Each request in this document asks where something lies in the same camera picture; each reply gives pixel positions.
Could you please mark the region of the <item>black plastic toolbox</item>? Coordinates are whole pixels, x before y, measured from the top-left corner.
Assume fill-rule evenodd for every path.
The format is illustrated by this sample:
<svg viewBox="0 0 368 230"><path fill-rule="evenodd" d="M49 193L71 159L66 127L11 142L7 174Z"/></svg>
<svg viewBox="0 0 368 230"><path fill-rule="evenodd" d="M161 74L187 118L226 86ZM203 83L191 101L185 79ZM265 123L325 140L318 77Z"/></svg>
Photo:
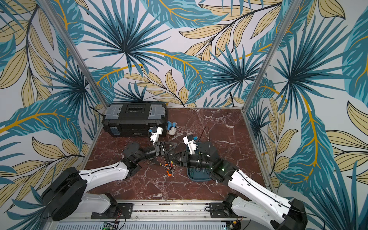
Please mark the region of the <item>black plastic toolbox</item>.
<svg viewBox="0 0 368 230"><path fill-rule="evenodd" d="M112 137L147 136L153 127L163 129L167 135L168 110L164 103L114 103L102 119L105 132Z"/></svg>

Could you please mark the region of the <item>small blue white toy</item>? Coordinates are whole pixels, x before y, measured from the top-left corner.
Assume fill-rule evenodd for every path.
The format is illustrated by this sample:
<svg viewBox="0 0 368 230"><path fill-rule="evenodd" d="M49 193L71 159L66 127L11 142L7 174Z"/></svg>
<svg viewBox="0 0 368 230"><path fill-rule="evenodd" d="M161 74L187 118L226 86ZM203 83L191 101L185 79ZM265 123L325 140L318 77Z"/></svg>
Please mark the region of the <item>small blue white toy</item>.
<svg viewBox="0 0 368 230"><path fill-rule="evenodd" d="M174 136L177 130L177 123L176 122L170 122L167 123L167 134L170 136Z"/></svg>

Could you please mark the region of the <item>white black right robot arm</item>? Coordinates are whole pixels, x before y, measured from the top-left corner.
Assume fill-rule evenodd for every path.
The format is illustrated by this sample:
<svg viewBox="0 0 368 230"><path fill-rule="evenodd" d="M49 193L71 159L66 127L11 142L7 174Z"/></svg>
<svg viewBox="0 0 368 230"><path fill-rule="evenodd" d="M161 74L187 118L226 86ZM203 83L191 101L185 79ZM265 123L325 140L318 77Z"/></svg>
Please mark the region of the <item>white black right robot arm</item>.
<svg viewBox="0 0 368 230"><path fill-rule="evenodd" d="M241 169L222 159L211 142L198 143L195 150L184 150L171 157L177 165L209 171L209 177L246 196L229 194L223 201L225 211L246 217L270 230L304 230L308 224L304 204L283 198L247 176Z"/></svg>

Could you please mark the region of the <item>orange black small screwdriver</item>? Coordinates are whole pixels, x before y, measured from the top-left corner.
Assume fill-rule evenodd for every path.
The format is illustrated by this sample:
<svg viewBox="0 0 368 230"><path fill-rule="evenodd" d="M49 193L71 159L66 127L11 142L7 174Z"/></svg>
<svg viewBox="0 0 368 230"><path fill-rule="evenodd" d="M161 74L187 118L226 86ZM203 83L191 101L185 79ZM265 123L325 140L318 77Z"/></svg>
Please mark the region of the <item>orange black small screwdriver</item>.
<svg viewBox="0 0 368 230"><path fill-rule="evenodd" d="M172 172L172 170L171 170L171 169L166 169L166 172L167 172L167 175L168 175L169 177L172 177L172 176L173 176L173 172Z"/></svg>

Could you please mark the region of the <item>teal plastic storage tray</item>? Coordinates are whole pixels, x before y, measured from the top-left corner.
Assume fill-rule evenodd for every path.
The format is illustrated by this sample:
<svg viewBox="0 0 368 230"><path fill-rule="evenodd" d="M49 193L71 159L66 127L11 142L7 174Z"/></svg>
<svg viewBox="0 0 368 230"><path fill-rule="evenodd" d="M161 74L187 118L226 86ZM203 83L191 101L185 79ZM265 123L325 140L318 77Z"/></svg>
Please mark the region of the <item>teal plastic storage tray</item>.
<svg viewBox="0 0 368 230"><path fill-rule="evenodd" d="M210 142L200 142L194 154L189 154L189 167L187 176L194 182L210 181L209 169L205 168L205 164L209 159Z"/></svg>

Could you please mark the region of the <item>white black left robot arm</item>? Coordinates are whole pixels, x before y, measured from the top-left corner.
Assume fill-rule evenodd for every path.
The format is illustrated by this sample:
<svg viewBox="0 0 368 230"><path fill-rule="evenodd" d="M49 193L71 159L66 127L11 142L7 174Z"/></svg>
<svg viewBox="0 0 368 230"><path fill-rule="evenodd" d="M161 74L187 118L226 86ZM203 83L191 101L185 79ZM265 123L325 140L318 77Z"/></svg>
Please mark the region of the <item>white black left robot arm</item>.
<svg viewBox="0 0 368 230"><path fill-rule="evenodd" d="M91 212L93 218L119 218L123 214L122 205L110 193L96 195L90 190L134 176L141 169L139 162L165 156L176 146L171 142L156 142L143 149L133 142L125 147L123 159L112 165L81 171L75 167L66 169L41 196L46 218L60 221L83 212Z"/></svg>

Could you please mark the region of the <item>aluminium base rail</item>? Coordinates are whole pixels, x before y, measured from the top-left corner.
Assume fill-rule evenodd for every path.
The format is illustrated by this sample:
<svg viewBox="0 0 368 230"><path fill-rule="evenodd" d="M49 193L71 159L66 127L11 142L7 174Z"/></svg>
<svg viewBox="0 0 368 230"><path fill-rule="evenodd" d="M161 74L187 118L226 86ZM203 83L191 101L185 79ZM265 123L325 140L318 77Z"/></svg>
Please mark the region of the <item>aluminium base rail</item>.
<svg viewBox="0 0 368 230"><path fill-rule="evenodd" d="M273 217L254 202L219 200L121 200L123 214L103 219L91 212L48 221L46 230L271 230Z"/></svg>

